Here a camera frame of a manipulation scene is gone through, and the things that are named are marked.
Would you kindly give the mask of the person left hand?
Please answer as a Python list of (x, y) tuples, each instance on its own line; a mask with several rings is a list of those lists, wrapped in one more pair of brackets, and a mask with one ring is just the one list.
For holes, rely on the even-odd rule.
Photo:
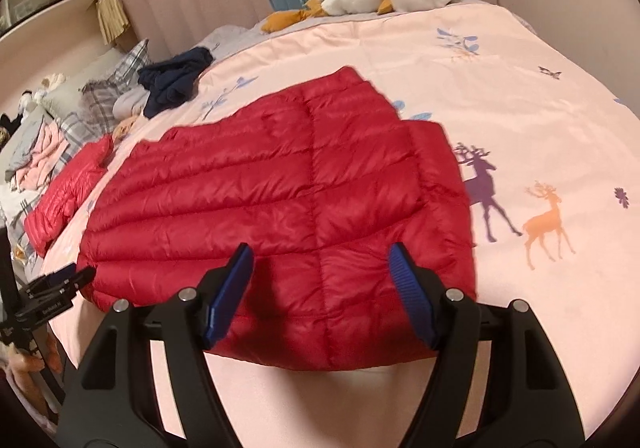
[(43, 416), (48, 413), (48, 405), (42, 390), (32, 379), (32, 374), (38, 373), (46, 367), (55, 373), (61, 373), (63, 369), (61, 356), (58, 353), (58, 343), (51, 332), (47, 333), (46, 346), (46, 355), (44, 358), (39, 358), (17, 350), (13, 343), (1, 344), (1, 358), (6, 363), (6, 369), (12, 374), (17, 388), (27, 399), (27, 402)]

